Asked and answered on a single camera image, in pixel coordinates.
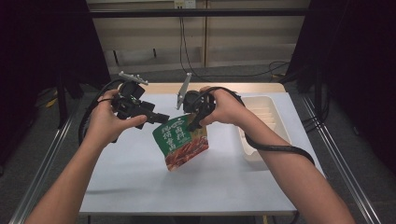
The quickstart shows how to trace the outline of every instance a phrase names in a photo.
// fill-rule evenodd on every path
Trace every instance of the green snack bag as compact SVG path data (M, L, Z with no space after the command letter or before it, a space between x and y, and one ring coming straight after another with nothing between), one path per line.
M167 123L152 132L165 156L169 171L176 170L177 167L209 148L206 127L194 132L187 131L187 126L194 117L193 114L188 114L169 119Z

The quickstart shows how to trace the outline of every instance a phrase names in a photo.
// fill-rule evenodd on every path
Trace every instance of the white table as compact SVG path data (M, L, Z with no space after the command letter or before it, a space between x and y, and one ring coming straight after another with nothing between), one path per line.
M241 95L271 97L293 145L309 152L321 171L287 93ZM154 112L171 118L183 113L176 110L175 94L148 93L141 99L154 103ZM235 126L208 126L209 149L173 172L167 170L152 136L158 126L147 123L143 130L127 130L117 144L105 148L94 169L81 214L289 215L296 210L269 171L258 170L244 159Z

